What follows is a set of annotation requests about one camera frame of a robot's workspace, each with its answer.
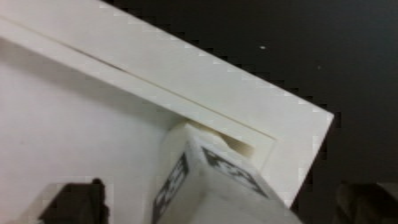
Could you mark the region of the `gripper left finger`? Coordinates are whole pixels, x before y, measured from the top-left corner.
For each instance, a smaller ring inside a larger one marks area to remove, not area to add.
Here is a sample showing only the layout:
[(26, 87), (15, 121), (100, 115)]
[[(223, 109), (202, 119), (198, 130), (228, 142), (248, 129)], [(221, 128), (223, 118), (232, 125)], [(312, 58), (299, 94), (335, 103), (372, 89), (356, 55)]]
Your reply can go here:
[(108, 224), (104, 184), (99, 178), (88, 183), (68, 183), (38, 215), (40, 224)]

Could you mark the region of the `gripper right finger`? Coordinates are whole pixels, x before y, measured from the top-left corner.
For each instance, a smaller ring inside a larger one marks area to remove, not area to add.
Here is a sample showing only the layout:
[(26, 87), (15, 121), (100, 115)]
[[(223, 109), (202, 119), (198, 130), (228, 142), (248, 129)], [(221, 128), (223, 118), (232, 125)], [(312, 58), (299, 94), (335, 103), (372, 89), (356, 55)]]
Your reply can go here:
[(342, 183), (333, 224), (398, 224), (398, 183)]

